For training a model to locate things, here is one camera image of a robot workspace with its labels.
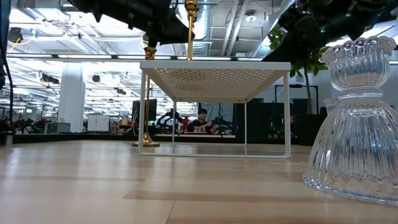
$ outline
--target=white metal table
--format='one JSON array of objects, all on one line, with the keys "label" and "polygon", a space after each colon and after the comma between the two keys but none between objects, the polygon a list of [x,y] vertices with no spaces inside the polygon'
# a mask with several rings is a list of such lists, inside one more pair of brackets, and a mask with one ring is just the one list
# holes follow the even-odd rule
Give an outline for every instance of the white metal table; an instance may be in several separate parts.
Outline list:
[{"label": "white metal table", "polygon": [[285,91],[285,154],[283,156],[213,155],[213,154],[157,154],[144,152],[144,128],[139,129],[139,152],[152,156],[251,157],[289,158],[290,98],[288,62],[224,62],[224,61],[141,61],[140,124],[144,124],[146,76],[153,80],[173,101],[207,103],[244,103],[244,145],[248,143],[247,103],[262,93],[280,77]]}]

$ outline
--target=black hair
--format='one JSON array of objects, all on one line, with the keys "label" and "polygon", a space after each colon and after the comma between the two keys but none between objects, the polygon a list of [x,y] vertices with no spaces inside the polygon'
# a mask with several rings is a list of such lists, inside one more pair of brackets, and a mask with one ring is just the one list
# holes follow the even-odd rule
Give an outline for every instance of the black hair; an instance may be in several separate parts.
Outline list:
[{"label": "black hair", "polygon": [[200,114],[207,114],[207,110],[206,109],[199,109],[198,110],[198,115]]}]

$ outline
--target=white cabinet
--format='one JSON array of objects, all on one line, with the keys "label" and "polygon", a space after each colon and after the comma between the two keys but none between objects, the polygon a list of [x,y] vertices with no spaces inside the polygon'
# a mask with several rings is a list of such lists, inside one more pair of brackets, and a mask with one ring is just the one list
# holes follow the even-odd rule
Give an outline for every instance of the white cabinet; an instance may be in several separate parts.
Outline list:
[{"label": "white cabinet", "polygon": [[88,115],[87,131],[109,131],[109,116]]}]

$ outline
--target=perforated tabletop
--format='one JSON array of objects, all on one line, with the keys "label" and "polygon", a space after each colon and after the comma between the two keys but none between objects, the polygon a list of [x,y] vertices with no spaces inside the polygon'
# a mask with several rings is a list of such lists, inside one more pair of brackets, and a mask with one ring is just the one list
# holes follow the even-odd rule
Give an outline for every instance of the perforated tabletop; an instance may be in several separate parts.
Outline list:
[{"label": "perforated tabletop", "polygon": [[146,60],[148,75],[174,101],[244,103],[290,71],[288,62]]}]

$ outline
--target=person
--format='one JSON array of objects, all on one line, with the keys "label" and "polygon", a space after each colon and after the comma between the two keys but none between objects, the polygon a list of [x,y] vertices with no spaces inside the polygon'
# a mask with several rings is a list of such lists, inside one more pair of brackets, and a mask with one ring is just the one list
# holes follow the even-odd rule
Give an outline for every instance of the person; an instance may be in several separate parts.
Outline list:
[{"label": "person", "polygon": [[207,132],[208,134],[214,134],[217,130],[217,125],[213,125],[211,122],[207,123],[207,110],[198,110],[198,119],[192,121],[188,125],[188,132]]}]

